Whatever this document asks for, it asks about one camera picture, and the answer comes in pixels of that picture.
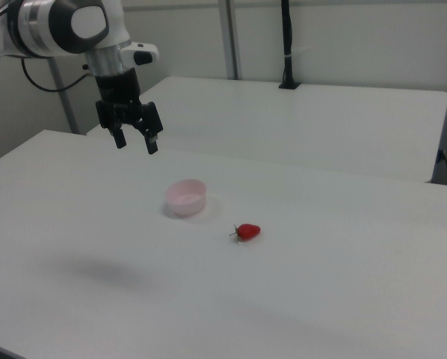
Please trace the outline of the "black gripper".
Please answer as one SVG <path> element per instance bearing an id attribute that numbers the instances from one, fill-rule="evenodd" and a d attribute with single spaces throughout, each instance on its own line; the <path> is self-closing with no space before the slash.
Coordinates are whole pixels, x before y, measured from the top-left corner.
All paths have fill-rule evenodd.
<path id="1" fill-rule="evenodd" d="M 135 69 L 113 76 L 96 76 L 101 99 L 96 102 L 100 126 L 111 129 L 118 149 L 126 146 L 122 124 L 134 126 L 142 136 L 149 154 L 158 151 L 158 134 L 163 130 L 154 102 L 141 104 L 141 88 Z"/>

